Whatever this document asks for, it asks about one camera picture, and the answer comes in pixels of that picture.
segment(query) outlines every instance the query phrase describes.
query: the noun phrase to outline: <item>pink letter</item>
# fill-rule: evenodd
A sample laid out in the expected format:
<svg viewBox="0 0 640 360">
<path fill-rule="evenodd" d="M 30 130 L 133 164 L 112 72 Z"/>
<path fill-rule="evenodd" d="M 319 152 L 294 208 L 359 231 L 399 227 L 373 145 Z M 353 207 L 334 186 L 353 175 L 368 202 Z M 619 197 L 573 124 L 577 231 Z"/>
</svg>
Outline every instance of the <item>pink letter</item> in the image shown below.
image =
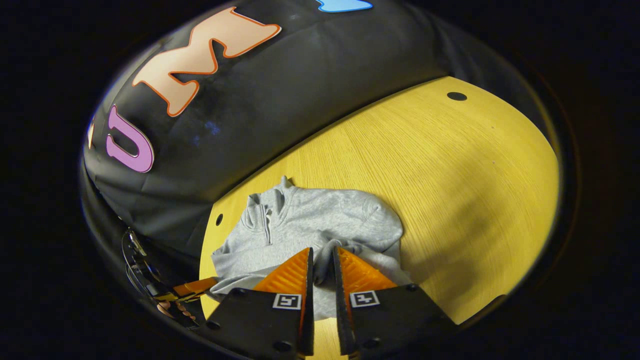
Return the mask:
<svg viewBox="0 0 640 360">
<path fill-rule="evenodd" d="M 172 76 L 181 74 L 213 74 L 218 70 L 213 53 L 215 40 L 224 46 L 224 57 L 240 56 L 276 36 L 278 25 L 264 25 L 234 12 L 235 6 L 213 15 L 191 30 L 189 45 L 155 55 L 140 69 L 133 86 L 147 84 L 167 103 L 167 114 L 180 115 L 198 92 L 200 85 L 191 80 L 181 83 Z"/>
<path fill-rule="evenodd" d="M 113 141 L 111 134 L 107 135 L 107 154 L 120 160 L 121 163 L 137 172 L 148 172 L 154 164 L 154 148 L 149 139 L 137 127 L 118 115 L 118 110 L 114 105 L 109 112 L 109 128 L 118 129 L 126 137 L 130 138 L 138 147 L 136 155 L 124 151 Z"/>
</svg>

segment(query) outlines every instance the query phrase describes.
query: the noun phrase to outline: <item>sweatshirt collar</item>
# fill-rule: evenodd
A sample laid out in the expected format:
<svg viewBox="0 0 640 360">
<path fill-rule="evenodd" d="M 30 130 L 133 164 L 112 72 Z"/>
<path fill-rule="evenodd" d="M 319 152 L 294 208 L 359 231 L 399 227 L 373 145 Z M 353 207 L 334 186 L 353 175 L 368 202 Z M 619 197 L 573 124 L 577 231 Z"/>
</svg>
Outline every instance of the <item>sweatshirt collar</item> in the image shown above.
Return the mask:
<svg viewBox="0 0 640 360">
<path fill-rule="evenodd" d="M 249 195 L 246 200 L 241 220 L 245 227 L 254 232 L 265 229 L 266 214 L 271 210 L 268 225 L 270 228 L 279 225 L 287 215 L 291 197 L 298 188 L 286 176 L 282 176 L 280 184 L 263 192 Z"/>
</svg>

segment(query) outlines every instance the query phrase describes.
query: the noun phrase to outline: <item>sweatshirt sleeve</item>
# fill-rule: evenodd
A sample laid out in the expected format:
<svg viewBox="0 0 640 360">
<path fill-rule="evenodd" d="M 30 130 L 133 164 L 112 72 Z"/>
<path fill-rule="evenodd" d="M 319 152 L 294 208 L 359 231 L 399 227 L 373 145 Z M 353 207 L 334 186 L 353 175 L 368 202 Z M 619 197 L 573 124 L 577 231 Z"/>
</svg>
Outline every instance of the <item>sweatshirt sleeve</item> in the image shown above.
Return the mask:
<svg viewBox="0 0 640 360">
<path fill-rule="evenodd" d="M 369 249 L 399 259 L 403 227 L 400 218 L 389 205 L 368 194 L 362 203 L 364 223 L 360 227 L 363 245 Z"/>
<path fill-rule="evenodd" d="M 264 247 L 227 253 L 216 251 L 211 255 L 211 260 L 218 276 L 228 278 L 280 265 L 304 249 L 305 245 L 293 241 L 275 243 L 269 246 L 269 256 L 265 256 Z"/>
<path fill-rule="evenodd" d="M 253 289 L 277 267 L 272 266 L 248 274 L 229 277 L 228 279 L 216 278 L 218 282 L 206 294 L 213 300 L 220 302 L 224 295 L 228 294 L 233 288 Z"/>
</svg>

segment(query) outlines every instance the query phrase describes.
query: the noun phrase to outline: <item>black fabric backdrop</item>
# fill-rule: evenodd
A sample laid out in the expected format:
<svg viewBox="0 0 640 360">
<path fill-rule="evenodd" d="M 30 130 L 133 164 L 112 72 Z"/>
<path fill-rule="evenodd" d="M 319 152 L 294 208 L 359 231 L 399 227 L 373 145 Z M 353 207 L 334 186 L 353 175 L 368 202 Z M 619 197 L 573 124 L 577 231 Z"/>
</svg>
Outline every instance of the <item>black fabric backdrop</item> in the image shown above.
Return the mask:
<svg viewBox="0 0 640 360">
<path fill-rule="evenodd" d="M 155 39 L 141 56 L 131 54 L 134 60 L 97 107 L 93 147 L 83 149 L 100 196 L 126 224 L 199 259 L 211 205 L 233 186 L 318 129 L 399 90 L 446 75 L 504 99 L 547 133 L 514 68 L 425 9 L 398 0 L 346 13 L 320 12 L 317 5 L 232 1 Z M 278 24 L 282 31 L 237 58 L 222 57 L 222 46 L 214 42 L 215 74 L 175 75 L 200 84 L 177 117 L 167 115 L 165 101 L 149 86 L 131 85 L 149 58 L 187 46 L 196 24 L 229 6 L 264 24 Z M 150 172 L 135 172 L 106 153 L 107 133 L 130 153 L 137 151 L 109 130 L 113 104 L 153 145 Z"/>
<path fill-rule="evenodd" d="M 5 301 L 8 357 L 211 356 L 144 312 L 103 268 L 80 210 L 77 157 L 114 70 L 216 4 L 20 5 L 3 12 L 4 245 L 15 261 L 5 276 L 6 293 L 17 295 Z M 582 179 L 571 241 L 551 276 L 432 357 L 636 358 L 637 9 L 622 1 L 426 6 L 542 76 L 571 119 Z"/>
</svg>

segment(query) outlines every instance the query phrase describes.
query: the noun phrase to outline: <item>zipper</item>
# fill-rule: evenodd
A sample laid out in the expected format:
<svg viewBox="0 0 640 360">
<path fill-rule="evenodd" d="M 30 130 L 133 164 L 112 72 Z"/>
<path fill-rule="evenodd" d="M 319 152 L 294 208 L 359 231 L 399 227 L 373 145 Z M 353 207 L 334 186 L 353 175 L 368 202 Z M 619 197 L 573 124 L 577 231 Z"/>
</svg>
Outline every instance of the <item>zipper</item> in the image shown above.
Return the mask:
<svg viewBox="0 0 640 360">
<path fill-rule="evenodd" d="M 271 245 L 271 231 L 269 231 L 269 226 L 267 225 L 267 213 L 266 207 L 264 205 L 260 206 L 260 210 L 262 210 L 262 223 L 264 224 L 264 234 L 267 240 L 267 246 Z"/>
</svg>

